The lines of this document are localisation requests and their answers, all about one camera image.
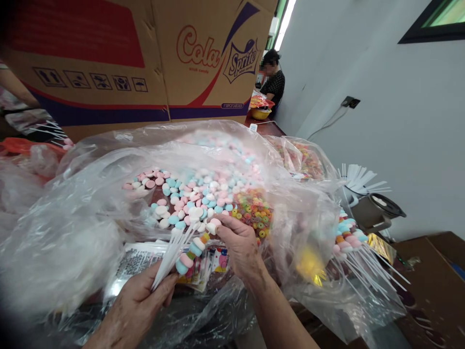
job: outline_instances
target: yellow bowl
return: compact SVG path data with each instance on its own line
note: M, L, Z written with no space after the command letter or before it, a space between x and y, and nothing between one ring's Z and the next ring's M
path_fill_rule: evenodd
M251 111L252 111L252 117L256 120L264 120L271 113L271 109L264 110L264 109L252 108Z

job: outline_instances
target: woman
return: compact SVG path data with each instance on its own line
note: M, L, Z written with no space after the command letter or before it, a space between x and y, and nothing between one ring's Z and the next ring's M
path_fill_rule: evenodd
M268 81L263 85L260 92L266 95L266 98L273 101L275 106L272 108L272 116L275 113L276 107L281 102L284 93L285 78L281 69L279 68L279 59L281 56L275 49L269 50L263 57L262 70L268 77Z

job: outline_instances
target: wooden table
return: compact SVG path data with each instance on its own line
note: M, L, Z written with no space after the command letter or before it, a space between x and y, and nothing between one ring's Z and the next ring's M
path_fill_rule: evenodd
M268 122L271 121L269 118L266 118L264 120L255 120L252 118L252 116L247 114L246 121L244 122L244 125L247 127L250 127L250 124L260 124L263 122ZM267 124L261 124L257 125L257 132L261 134L262 136L264 135L270 135L270 136L285 136L286 134L279 128L279 126L275 122L268 122Z

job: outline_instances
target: person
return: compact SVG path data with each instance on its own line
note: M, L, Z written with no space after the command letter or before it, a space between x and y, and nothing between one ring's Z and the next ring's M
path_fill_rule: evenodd
M282 95L284 94L284 84L286 79L279 67L279 59L281 56L275 49L269 50L263 57L263 72L268 77L260 92L266 96L267 99L273 101L275 106L272 108L272 113L276 110L276 106L281 102Z
M216 234L226 244L232 269L252 295L267 349L318 348L266 270L253 228L230 216L215 217L223 224ZM129 279L84 349L135 349L139 345L161 307L169 306L179 278L177 273L170 274L151 293L159 265Z

